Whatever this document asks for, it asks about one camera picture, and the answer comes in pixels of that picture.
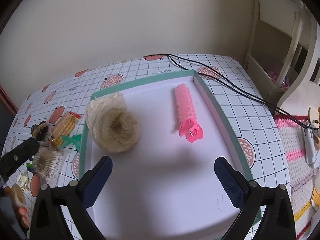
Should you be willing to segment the person left hand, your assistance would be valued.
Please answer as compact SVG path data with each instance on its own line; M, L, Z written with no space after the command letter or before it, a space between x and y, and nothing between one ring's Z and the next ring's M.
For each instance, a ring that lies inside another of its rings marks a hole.
M22 189L14 184L12 187L4 188L5 195L10 197L15 215L22 228L29 228L29 220L27 218L28 211L25 207L25 197Z

